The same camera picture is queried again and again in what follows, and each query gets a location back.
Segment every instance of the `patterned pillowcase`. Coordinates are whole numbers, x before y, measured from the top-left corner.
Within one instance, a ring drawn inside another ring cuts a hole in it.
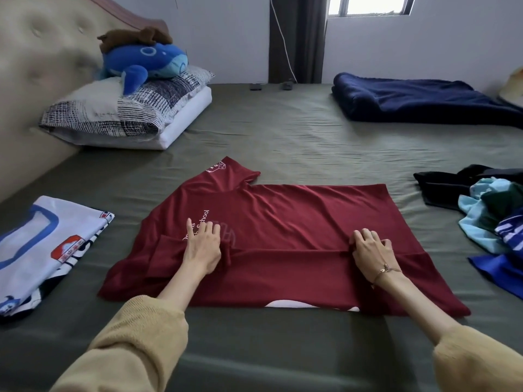
[[[153,138],[213,77],[214,73],[189,65],[179,76],[147,81],[125,97],[120,77],[95,81],[51,105],[43,113],[40,127],[49,133],[62,127],[106,136]]]

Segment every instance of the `folded navy blanket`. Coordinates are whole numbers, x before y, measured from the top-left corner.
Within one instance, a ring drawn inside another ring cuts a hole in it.
[[[342,72],[334,77],[332,93],[354,121],[523,128],[523,112],[462,81],[361,78]]]

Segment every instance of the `dark curtain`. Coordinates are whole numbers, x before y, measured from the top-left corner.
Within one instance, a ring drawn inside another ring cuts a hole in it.
[[[300,84],[322,82],[329,0],[272,0]],[[276,18],[270,8],[269,82],[292,80]]]

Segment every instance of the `right hand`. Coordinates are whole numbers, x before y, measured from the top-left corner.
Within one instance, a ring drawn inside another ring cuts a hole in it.
[[[354,231],[354,240],[356,242],[356,250],[353,256],[356,266],[370,283],[376,282],[379,285],[380,280],[383,280],[382,277],[378,276],[385,263],[390,268],[401,270],[389,239],[380,240],[376,231],[369,231],[364,228],[361,232]]]
[[[210,274],[216,268],[222,254],[220,252],[220,225],[200,222],[198,233],[193,233],[193,224],[187,219],[187,248],[183,264],[200,268]]]

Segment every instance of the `yellow sweater sleeve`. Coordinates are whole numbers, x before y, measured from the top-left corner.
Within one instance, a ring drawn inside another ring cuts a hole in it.
[[[523,356],[467,326],[443,336],[434,366],[443,392],[523,390]]]
[[[56,381],[51,392],[163,392],[187,346],[184,313],[134,297]]]

